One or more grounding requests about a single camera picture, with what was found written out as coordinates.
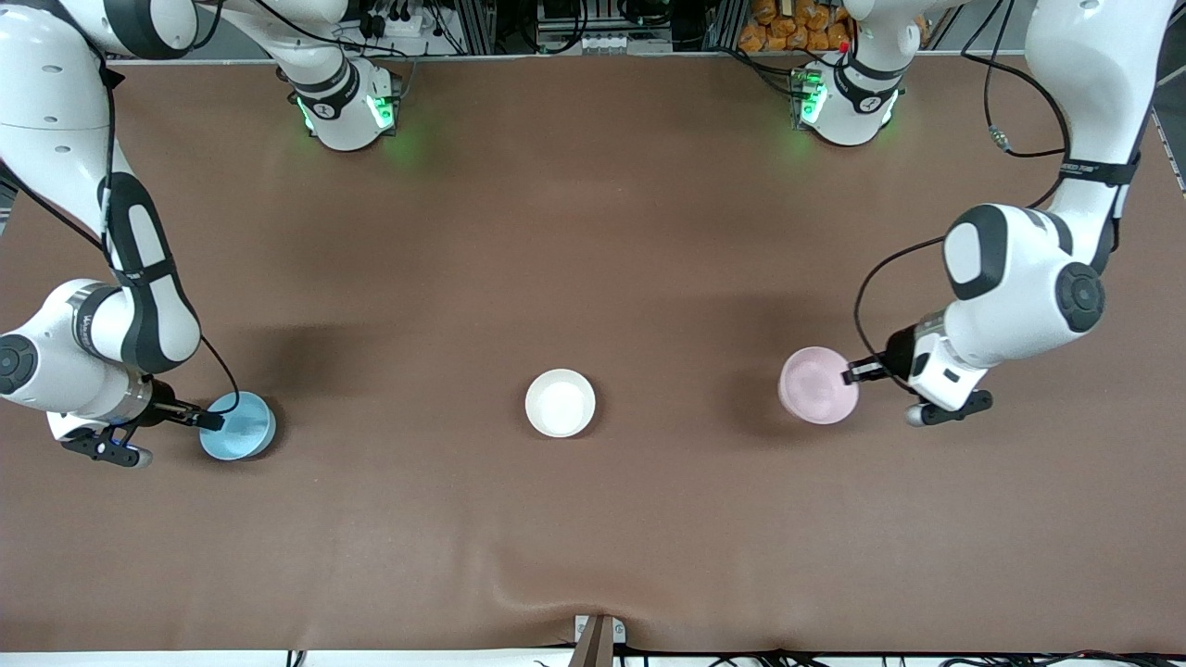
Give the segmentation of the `light blue bowl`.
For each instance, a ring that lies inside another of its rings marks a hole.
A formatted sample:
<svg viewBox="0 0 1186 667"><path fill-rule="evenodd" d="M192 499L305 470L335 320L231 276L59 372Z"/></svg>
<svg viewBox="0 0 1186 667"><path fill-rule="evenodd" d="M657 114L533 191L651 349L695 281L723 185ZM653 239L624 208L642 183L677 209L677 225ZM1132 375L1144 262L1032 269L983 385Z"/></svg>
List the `light blue bowl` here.
<svg viewBox="0 0 1186 667"><path fill-rule="evenodd" d="M218 460L251 459L270 446L278 419L264 398L250 392L230 393L215 400L208 412L219 413L219 430L200 428L199 442Z"/></svg>

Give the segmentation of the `light pink bowl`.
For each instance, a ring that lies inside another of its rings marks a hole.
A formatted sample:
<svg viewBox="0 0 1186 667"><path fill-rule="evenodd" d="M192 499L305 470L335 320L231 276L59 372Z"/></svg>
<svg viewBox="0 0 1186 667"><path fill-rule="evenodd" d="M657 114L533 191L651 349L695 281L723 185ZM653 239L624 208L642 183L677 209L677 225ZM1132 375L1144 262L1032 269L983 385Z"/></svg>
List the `light pink bowl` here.
<svg viewBox="0 0 1186 667"><path fill-rule="evenodd" d="M859 388L848 385L847 360L830 347L802 347L782 367L776 383L788 413L804 423L842 423L859 402Z"/></svg>

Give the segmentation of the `white bowl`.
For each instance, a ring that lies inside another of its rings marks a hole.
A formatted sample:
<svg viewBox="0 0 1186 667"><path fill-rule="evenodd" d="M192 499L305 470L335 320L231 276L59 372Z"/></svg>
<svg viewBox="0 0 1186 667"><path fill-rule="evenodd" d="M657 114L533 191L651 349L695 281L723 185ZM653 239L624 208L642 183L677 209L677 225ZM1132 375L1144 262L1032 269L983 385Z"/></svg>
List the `white bowl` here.
<svg viewBox="0 0 1186 667"><path fill-rule="evenodd" d="M550 438L578 436L597 415L597 389L580 371L542 371L528 387L524 412L538 434Z"/></svg>

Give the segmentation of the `brown table mat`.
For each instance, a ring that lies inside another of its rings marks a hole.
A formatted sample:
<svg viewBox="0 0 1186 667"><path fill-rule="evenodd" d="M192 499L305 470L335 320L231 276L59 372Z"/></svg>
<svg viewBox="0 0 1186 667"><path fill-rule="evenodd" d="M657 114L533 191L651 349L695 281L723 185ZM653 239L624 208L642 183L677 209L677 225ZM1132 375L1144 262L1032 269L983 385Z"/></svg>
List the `brown table mat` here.
<svg viewBox="0 0 1186 667"><path fill-rule="evenodd" d="M0 652L555 644L1186 653L1186 199L1156 127L1092 333L914 428L776 398L863 355L882 258L1056 159L991 147L982 70L916 61L857 148L725 57L439 61L397 135L308 136L268 65L123 65L116 122L204 333L270 400L259 459L165 423L141 470L0 401ZM524 412L597 389L578 436Z"/></svg>

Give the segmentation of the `orange snack packets pile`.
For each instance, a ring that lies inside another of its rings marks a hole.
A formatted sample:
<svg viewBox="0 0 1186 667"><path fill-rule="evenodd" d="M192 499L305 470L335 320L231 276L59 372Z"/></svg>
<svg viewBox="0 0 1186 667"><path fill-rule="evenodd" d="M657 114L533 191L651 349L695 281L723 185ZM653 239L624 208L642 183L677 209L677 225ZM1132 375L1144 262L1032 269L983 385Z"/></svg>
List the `orange snack packets pile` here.
<svg viewBox="0 0 1186 667"><path fill-rule="evenodd" d="M856 28L841 0L750 0L750 13L738 36L744 52L839 51Z"/></svg>

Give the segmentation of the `white power strip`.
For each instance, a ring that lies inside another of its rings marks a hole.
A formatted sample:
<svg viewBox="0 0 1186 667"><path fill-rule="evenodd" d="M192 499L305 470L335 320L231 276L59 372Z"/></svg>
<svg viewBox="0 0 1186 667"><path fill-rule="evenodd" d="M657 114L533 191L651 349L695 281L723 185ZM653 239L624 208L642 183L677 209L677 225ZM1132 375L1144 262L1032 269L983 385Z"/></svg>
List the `white power strip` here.
<svg viewBox="0 0 1186 667"><path fill-rule="evenodd" d="M581 42L572 51L582 56L627 55L635 42L648 38L645 33L635 32L593 32L584 34Z"/></svg>

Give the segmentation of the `power strip with black plugs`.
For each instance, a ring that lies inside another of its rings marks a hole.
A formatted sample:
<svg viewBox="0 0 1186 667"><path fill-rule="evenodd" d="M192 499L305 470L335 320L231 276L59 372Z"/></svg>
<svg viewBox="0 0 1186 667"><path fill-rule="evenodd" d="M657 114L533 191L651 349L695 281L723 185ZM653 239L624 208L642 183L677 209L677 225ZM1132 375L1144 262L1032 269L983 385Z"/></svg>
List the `power strip with black plugs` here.
<svg viewBox="0 0 1186 667"><path fill-rule="evenodd" d="M356 4L361 34L369 42L442 34L435 9L427 0L356 0Z"/></svg>

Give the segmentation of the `aluminium frame profile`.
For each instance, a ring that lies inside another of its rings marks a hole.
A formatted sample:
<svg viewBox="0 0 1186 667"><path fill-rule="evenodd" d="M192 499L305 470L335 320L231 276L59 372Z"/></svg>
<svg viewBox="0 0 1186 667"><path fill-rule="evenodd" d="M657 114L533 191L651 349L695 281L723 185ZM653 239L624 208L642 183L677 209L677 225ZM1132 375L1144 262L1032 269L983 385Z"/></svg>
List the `aluminium frame profile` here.
<svg viewBox="0 0 1186 667"><path fill-rule="evenodd" d="M741 31L752 17L751 0L706 0L704 51L716 47L738 49Z"/></svg>
<svg viewBox="0 0 1186 667"><path fill-rule="evenodd" d="M463 43L470 56L493 55L498 0L454 0L463 28Z"/></svg>

